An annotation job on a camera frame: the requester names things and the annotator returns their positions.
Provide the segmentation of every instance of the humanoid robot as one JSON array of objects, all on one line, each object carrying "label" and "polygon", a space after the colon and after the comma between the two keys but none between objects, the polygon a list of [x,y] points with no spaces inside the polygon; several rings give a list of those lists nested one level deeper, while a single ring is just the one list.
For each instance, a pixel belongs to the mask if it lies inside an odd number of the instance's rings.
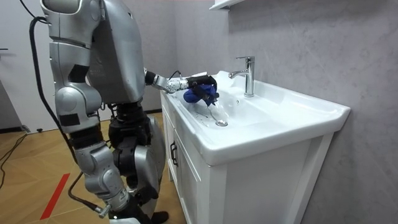
[{"label": "humanoid robot", "polygon": [[[214,96],[197,87],[216,86],[215,80],[208,75],[169,80],[147,71],[137,23],[122,0],[40,2],[52,39],[57,118],[70,137],[86,189],[105,203],[93,210],[101,218],[108,215],[110,223],[165,221],[164,213],[153,219],[165,146],[155,120],[141,106],[145,85],[167,93],[194,89],[209,100]],[[100,130],[97,111],[103,103],[116,113],[109,127],[114,151]]]}]

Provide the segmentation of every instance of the cabinet handle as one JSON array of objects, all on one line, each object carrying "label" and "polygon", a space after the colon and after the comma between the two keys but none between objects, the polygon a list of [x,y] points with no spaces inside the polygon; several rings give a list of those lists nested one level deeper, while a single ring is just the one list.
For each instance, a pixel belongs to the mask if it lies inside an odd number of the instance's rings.
[{"label": "cabinet handle", "polygon": [[176,165],[178,167],[178,162],[177,162],[177,158],[175,157],[174,151],[177,150],[177,145],[175,144],[175,141],[170,145],[170,151],[171,151],[171,155],[172,155],[172,160],[173,160],[173,164]]}]

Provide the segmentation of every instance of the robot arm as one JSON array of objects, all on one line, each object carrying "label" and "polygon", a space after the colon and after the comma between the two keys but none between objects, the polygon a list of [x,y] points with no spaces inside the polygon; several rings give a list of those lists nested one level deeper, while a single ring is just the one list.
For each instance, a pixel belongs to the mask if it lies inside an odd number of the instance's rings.
[{"label": "robot arm", "polygon": [[216,80],[209,75],[201,75],[198,77],[188,77],[186,79],[168,79],[161,75],[147,71],[145,69],[145,83],[152,85],[158,90],[166,91],[167,93],[175,93],[180,90],[187,90],[195,88],[198,85],[214,85],[217,89]]}]

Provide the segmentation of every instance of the shelf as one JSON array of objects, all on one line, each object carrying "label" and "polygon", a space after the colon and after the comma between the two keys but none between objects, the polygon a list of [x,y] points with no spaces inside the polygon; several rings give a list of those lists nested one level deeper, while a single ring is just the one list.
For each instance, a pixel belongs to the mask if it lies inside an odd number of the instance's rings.
[{"label": "shelf", "polygon": [[216,0],[215,4],[210,7],[210,10],[218,10],[218,9],[226,9],[229,10],[229,7],[233,4],[243,2],[244,0]]}]

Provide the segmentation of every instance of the washbasin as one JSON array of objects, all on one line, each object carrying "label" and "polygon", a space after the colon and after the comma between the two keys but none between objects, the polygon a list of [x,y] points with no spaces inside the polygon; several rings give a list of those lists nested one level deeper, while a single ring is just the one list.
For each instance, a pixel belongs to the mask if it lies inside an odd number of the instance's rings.
[{"label": "washbasin", "polygon": [[254,97],[244,96],[244,77],[213,76],[220,97],[211,105],[187,103],[184,91],[166,95],[175,116],[207,164],[215,166],[270,151],[295,142],[339,131],[350,108],[292,90],[255,81]]},{"label": "washbasin", "polygon": [[[256,108],[239,93],[229,93],[225,90],[218,90],[218,93],[221,97],[209,107],[202,100],[198,103],[187,103],[183,99],[183,91],[176,93],[176,97],[194,119],[211,129],[222,131],[224,129],[241,128],[265,122],[268,119],[263,110]],[[213,117],[216,120],[226,121],[228,125],[220,127]]]}]

